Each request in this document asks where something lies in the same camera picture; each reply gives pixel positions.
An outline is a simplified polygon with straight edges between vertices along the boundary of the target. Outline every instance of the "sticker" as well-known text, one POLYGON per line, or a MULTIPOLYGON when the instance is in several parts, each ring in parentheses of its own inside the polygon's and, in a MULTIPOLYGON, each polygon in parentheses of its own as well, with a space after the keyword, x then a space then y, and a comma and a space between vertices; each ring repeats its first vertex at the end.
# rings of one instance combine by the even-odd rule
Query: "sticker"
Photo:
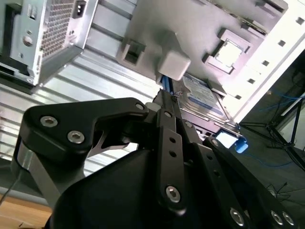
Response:
POLYGON ((183 82, 191 91, 191 93, 188 94, 188 99, 191 102, 224 116, 217 106, 216 98, 205 82, 198 80, 189 74, 184 75, 183 82))

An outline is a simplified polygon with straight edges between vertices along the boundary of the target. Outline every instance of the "power supply vent grille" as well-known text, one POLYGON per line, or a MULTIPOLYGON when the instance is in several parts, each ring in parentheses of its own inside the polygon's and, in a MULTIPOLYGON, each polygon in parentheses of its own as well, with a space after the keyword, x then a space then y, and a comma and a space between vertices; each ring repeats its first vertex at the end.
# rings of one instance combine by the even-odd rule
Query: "power supply vent grille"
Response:
POLYGON ((74 0, 53 0, 47 30, 43 33, 43 57, 61 49, 65 42, 74 0))

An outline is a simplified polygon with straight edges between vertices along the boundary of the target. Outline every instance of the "wooden floor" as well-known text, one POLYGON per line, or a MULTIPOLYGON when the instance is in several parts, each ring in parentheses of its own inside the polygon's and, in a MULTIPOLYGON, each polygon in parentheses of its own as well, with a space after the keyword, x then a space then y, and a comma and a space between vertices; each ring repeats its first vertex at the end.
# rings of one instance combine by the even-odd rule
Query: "wooden floor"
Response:
POLYGON ((0 229, 41 229, 50 215, 49 207, 8 197, 0 206, 0 229))

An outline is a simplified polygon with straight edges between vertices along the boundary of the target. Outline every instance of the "blue connector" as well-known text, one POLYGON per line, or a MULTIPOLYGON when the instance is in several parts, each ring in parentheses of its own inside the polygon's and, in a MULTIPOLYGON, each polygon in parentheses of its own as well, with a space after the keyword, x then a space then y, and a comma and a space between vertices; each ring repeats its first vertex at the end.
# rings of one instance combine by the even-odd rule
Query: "blue connector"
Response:
POLYGON ((235 142, 235 150, 239 154, 242 154, 248 147, 249 145, 245 137, 241 137, 235 142))

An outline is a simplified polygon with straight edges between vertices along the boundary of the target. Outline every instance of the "blue cable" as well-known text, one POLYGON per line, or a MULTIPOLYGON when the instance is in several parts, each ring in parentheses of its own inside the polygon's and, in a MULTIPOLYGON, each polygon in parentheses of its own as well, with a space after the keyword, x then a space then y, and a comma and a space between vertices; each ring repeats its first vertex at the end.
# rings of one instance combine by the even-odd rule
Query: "blue cable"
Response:
MULTIPOLYGON (((292 99, 292 100, 289 100, 289 101, 287 101, 287 102, 281 103, 280 106, 285 105, 285 104, 288 104, 288 103, 290 103, 290 102, 292 102, 292 101, 295 101, 295 99, 292 99)), ((269 109, 275 108, 275 107, 277 107, 277 106, 278 106, 278 104, 277 104, 277 105, 270 106, 270 107, 267 107, 267 108, 259 109, 258 111, 269 110, 269 109)))
POLYGON ((283 97, 283 98, 287 98, 287 99, 304 99, 304 98, 305 98, 305 96, 301 96, 301 97, 290 97, 290 96, 284 95, 284 94, 282 94, 282 93, 280 93, 280 92, 277 92, 277 91, 275 91, 275 90, 272 90, 272 92, 274 92, 275 94, 277 94, 277 95, 279 95, 279 96, 281 96, 281 97, 283 97))
POLYGON ((259 163, 261 163, 263 166, 266 166, 266 167, 269 167, 269 168, 282 168, 282 167, 288 166, 288 165, 293 163, 293 161, 290 161, 290 162, 287 162, 287 163, 282 164, 282 165, 268 165, 265 162, 263 162, 261 159, 255 157, 251 154, 243 154, 243 155, 250 156, 250 157, 254 158, 255 160, 257 160, 259 163))

